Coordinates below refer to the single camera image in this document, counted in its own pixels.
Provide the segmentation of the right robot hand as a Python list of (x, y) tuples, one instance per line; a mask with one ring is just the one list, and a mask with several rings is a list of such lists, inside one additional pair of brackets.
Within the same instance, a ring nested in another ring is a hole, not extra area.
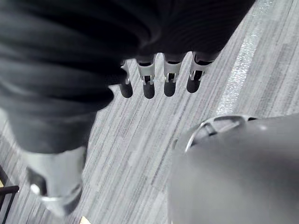
[(27, 163), (30, 188), (59, 217), (82, 194), (82, 171), (96, 113), (114, 95), (133, 94), (135, 59), (153, 98), (154, 59), (164, 56), (164, 93), (176, 89), (192, 52), (187, 90), (198, 90), (251, 9), (252, 0), (3, 0), (0, 107)]

